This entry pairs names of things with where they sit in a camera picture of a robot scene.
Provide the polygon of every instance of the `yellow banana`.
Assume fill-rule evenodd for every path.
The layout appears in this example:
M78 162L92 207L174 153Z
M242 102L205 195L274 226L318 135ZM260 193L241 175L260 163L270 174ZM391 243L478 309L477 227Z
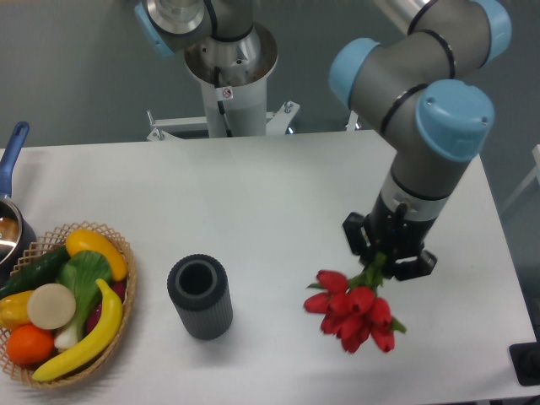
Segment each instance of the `yellow banana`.
M115 337L122 321L122 302L106 281L99 278L95 282L103 296L98 324L75 346L38 368L32 375L35 381L52 381L85 365L101 353Z

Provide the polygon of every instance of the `tulip bouquet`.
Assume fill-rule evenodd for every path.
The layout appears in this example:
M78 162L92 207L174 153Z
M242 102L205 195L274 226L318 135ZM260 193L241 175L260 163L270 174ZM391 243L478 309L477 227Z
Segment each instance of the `tulip bouquet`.
M407 328L392 316L390 306L377 296L382 287L382 268L386 256L377 253L375 260L356 277L347 279L344 274L321 270L318 283L309 289L323 289L304 303L306 311L324 314L321 330L341 340L343 349L355 353L371 335L375 344L385 353L394 349L394 332L405 333Z

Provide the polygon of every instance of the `black cylinder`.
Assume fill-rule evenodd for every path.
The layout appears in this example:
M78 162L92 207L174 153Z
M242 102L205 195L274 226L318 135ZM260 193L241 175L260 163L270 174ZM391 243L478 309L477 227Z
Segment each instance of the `black cylinder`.
M167 289L186 330L195 338L215 339L233 320L224 267L206 255L181 259L170 271Z

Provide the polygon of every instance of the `blue pan handle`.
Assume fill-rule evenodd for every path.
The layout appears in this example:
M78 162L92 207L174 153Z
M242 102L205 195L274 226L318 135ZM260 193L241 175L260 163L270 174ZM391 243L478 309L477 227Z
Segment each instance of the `blue pan handle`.
M2 160L0 160L0 197L11 197L11 177L15 162L29 131L28 122L19 122L13 129L8 146L3 153Z

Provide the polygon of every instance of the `blue joint cap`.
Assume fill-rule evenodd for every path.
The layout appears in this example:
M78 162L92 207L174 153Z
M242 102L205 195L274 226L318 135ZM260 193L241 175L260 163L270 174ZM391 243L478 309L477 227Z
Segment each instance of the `blue joint cap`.
M420 135L436 153L464 163L482 150L495 110L480 89L458 80L440 80L420 97L415 118Z
M512 22L506 9L497 0L472 0L482 6L488 16L491 47L486 63L506 51L512 39Z
M162 57L170 57L174 55L174 52L165 44L159 35L159 32L152 25L152 22L146 14L146 11L144 11L144 7L141 3L135 7L135 16L143 29L144 36L146 36L146 39L150 42L158 54Z
M368 55L378 45L378 42L369 38L358 38L337 54L330 67L328 79L330 89L347 108L350 108L350 98L356 77Z

